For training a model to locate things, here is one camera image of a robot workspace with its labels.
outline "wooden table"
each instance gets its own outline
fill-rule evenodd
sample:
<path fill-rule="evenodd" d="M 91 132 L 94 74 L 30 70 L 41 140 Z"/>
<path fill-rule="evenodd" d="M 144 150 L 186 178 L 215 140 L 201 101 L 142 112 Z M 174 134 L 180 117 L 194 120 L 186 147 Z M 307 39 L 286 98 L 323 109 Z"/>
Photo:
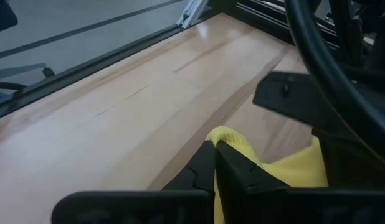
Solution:
<path fill-rule="evenodd" d="M 49 223 L 81 190 L 160 189 L 206 134 L 228 125 L 265 161 L 310 129 L 251 104 L 273 69 L 305 71 L 296 50 L 220 14 L 0 119 L 0 223 Z"/>

